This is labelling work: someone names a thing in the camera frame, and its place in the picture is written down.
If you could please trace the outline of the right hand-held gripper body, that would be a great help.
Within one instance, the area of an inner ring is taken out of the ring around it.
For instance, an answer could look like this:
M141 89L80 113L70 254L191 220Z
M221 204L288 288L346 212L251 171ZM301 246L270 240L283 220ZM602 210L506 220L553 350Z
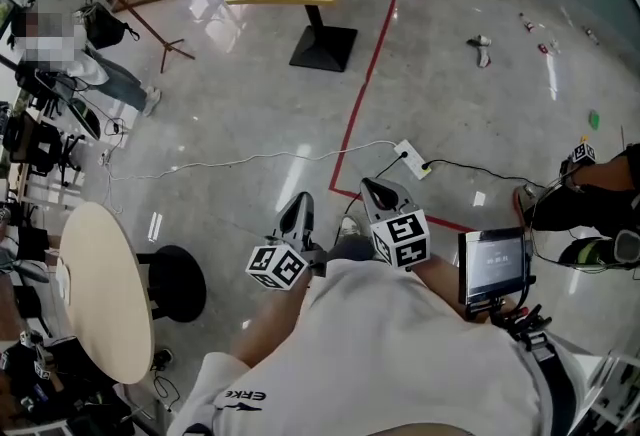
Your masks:
M389 266L409 270L430 258L428 223L424 211L415 203L404 201L390 210L370 203L368 218L374 247Z

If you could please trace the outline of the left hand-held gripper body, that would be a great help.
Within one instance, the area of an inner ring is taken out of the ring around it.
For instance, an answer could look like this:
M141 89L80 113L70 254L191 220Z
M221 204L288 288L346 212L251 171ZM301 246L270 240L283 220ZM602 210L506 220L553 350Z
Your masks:
M309 234L267 236L253 249L245 273L266 289L290 291L305 271L322 276L326 263L327 252Z

